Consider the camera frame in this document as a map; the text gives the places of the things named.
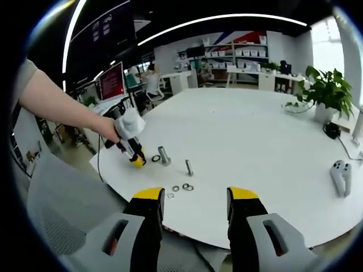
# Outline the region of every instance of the human hand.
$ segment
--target human hand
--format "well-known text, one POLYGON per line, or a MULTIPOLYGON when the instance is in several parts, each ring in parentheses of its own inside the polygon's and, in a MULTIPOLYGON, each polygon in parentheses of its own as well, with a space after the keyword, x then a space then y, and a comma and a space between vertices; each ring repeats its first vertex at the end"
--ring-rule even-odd
POLYGON ((120 141, 120 137, 115 130, 115 121, 112 118, 98 116, 97 119, 92 122, 91 129, 114 143, 120 141))

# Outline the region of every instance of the red monitor screen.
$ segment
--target red monitor screen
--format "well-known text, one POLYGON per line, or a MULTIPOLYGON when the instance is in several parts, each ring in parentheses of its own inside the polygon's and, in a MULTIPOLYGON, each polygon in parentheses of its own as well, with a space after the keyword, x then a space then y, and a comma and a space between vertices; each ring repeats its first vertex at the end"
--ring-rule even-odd
POLYGON ((100 76, 102 100, 124 93, 123 64, 120 62, 100 76))

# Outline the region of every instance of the cable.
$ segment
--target cable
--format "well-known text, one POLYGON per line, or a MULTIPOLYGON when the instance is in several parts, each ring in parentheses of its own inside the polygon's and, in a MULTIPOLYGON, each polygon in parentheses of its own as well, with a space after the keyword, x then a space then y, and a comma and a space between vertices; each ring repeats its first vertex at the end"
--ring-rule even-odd
POLYGON ((20 165, 20 163, 18 162, 18 160, 16 159, 16 157, 14 156, 14 154, 10 151, 10 153, 11 153, 11 156, 12 156, 12 158, 14 159, 14 161, 15 161, 15 163, 17 164, 17 166, 22 170, 22 172, 25 174, 25 175, 27 175, 28 176, 28 178, 29 179, 31 179, 32 178, 32 176, 31 175, 29 175, 28 173, 27 173, 27 171, 20 165))
POLYGON ((339 139, 339 141, 340 141, 341 145, 344 147, 344 150, 345 150, 345 152, 347 153, 347 155, 348 155, 348 157, 350 158, 350 160, 363 161, 363 159, 356 159, 356 158, 352 158, 352 157, 350 156, 350 154, 349 154, 349 152, 348 152, 347 148, 345 147, 345 145, 344 145, 343 141, 340 139, 340 137, 339 137, 339 136, 338 136, 338 139, 339 139))
POLYGON ((195 253, 199 257, 200 260, 205 264, 205 266, 208 268, 210 272, 216 272, 212 265, 207 261, 207 259, 203 256, 203 254, 199 251, 199 248, 197 247, 194 240, 190 239, 190 242, 194 248, 195 253))
POLYGON ((101 171, 100 171, 100 148, 101 147, 101 135, 98 135, 98 153, 97 153, 97 170, 98 170, 98 175, 100 176, 100 179, 102 180, 103 183, 104 182, 102 176, 101 176, 101 171))

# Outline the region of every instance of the ceiling light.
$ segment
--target ceiling light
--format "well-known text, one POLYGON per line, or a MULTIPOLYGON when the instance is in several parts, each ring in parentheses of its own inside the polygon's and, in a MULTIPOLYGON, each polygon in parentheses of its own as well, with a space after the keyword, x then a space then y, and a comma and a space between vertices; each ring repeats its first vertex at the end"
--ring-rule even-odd
POLYGON ((99 72, 99 73, 97 74, 97 76, 95 76, 95 77, 93 78, 93 80, 98 79, 98 77, 99 77, 100 75, 102 75, 102 73, 103 73, 103 71, 99 72))
MULTIPOLYGON (((72 15, 72 19, 70 20, 66 41, 64 43, 64 51, 63 51, 63 64, 62 64, 62 73, 66 73, 66 65, 67 65, 67 57, 68 57, 68 50, 69 50, 69 44, 70 44, 70 38, 72 37, 72 33, 74 30, 75 23, 77 22, 77 19, 83 9, 83 6, 85 5, 87 0, 79 0, 77 7, 74 10, 74 13, 72 15)), ((66 91, 65 88, 66 84, 63 81, 63 92, 66 91)))
POLYGON ((294 24, 299 24, 301 26, 307 26, 306 23, 303 23, 303 22, 299 22, 299 21, 296 21, 296 20, 293 20, 293 19, 289 19, 289 18, 285 18, 285 17, 280 17, 280 16, 276 16, 276 15, 268 15, 268 14, 253 14, 253 13, 242 13, 242 14, 225 14, 225 15, 217 15, 217 16, 211 16, 211 17, 206 17, 206 18, 201 18, 201 19, 197 19, 197 20, 193 20, 193 21, 190 21, 190 22, 186 22, 186 23, 183 23, 183 24, 179 24, 175 27, 171 27, 167 30, 164 30, 160 33, 157 33, 155 35, 152 35, 151 37, 147 38, 146 40, 144 41, 141 41, 139 42, 137 45, 140 46, 160 35, 163 35, 169 31, 172 31, 172 30, 175 30, 175 29, 178 29, 180 27, 185 27, 185 26, 188 26, 190 24, 195 24, 195 23, 199 23, 199 22, 204 22, 204 21, 208 21, 208 20, 214 20, 214 19, 222 19, 222 18, 232 18, 232 17, 259 17, 259 18, 268 18, 268 19, 277 19, 277 20, 283 20, 283 21, 286 21, 286 22, 291 22, 291 23, 294 23, 294 24))

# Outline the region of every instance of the white flower pot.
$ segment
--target white flower pot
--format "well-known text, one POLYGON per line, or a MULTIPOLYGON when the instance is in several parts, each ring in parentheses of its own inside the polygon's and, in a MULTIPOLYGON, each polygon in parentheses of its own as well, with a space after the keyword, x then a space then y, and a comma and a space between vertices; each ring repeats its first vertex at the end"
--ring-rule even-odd
POLYGON ((325 125, 333 119, 336 112, 336 109, 326 108, 325 104, 320 103, 319 105, 316 105, 314 121, 325 125))

